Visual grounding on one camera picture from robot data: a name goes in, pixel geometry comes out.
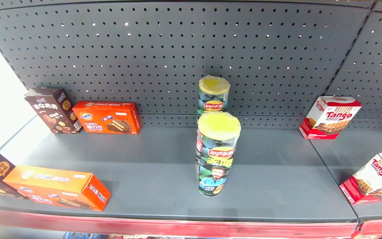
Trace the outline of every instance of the store shelf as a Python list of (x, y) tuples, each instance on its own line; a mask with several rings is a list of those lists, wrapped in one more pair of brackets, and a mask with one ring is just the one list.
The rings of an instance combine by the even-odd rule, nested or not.
[[(37, 120), (40, 119), (23, 130), (41, 128)], [(1, 152), (9, 159), (25, 157), (24, 164), (93, 172), (111, 190), (112, 197), (102, 212), (0, 198), (0, 215), (5, 218), (0, 219), (0, 224), (25, 226), (24, 220), (6, 220), (16, 214), (6, 211), (23, 212), (17, 216), (29, 219), (31, 227), (52, 230), (65, 228), (54, 228), (60, 222), (48, 223), (48, 218), (69, 220), (71, 216), (84, 217), (74, 219), (88, 222), (102, 221), (100, 218), (111, 222), (115, 218), (139, 219), (147, 223), (149, 219), (187, 220), (180, 223), (182, 226), (191, 224), (190, 220), (222, 221), (216, 225), (247, 221), (253, 222), (247, 226), (256, 225), (254, 229), (259, 234), (261, 222), (266, 222), (265, 226), (287, 226), (287, 234), (296, 225), (293, 223), (298, 223), (299, 235), (306, 238), (309, 235), (301, 232), (305, 225), (301, 223), (315, 224), (307, 224), (307, 228), (345, 227), (346, 234), (341, 236), (350, 235), (356, 225), (353, 210), (310, 142), (298, 130), (243, 129), (225, 189), (215, 198), (204, 197), (197, 190), (195, 128), (144, 127), (139, 135), (44, 134), (36, 142), (35, 137), (20, 132)], [(26, 149), (29, 143), (35, 144), (33, 150), (19, 150), (20, 145)], [(37, 218), (47, 221), (37, 225)]]
[[(344, 182), (361, 169), (375, 154), (382, 152), (382, 131), (346, 130), (337, 139), (311, 140), (337, 183)], [(382, 233), (382, 202), (353, 206), (358, 217), (366, 222), (367, 234)]]

